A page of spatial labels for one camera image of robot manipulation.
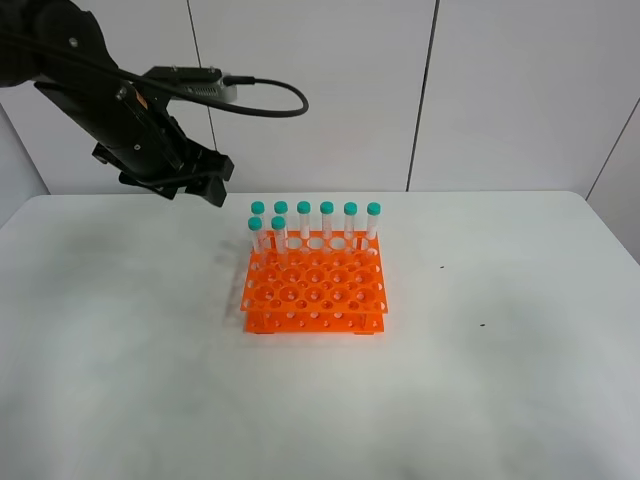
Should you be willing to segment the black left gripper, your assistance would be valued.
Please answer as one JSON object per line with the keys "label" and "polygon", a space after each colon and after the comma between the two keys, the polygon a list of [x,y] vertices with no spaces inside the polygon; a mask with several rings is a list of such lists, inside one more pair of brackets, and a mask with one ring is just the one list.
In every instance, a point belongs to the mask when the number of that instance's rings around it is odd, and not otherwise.
{"label": "black left gripper", "polygon": [[179,189],[222,207],[234,163],[189,140],[167,111],[168,94],[123,83],[108,111],[107,133],[92,155],[120,170],[122,185],[173,200]]}

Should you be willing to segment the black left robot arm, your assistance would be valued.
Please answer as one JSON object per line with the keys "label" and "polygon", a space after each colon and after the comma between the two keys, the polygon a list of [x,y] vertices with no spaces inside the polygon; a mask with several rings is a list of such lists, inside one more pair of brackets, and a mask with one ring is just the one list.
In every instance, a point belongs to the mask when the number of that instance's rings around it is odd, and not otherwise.
{"label": "black left robot arm", "polygon": [[91,12],[71,1],[2,2],[1,85],[25,82],[95,140],[93,156],[121,184],[224,204],[233,162],[189,139],[167,111],[194,96],[120,70]]}

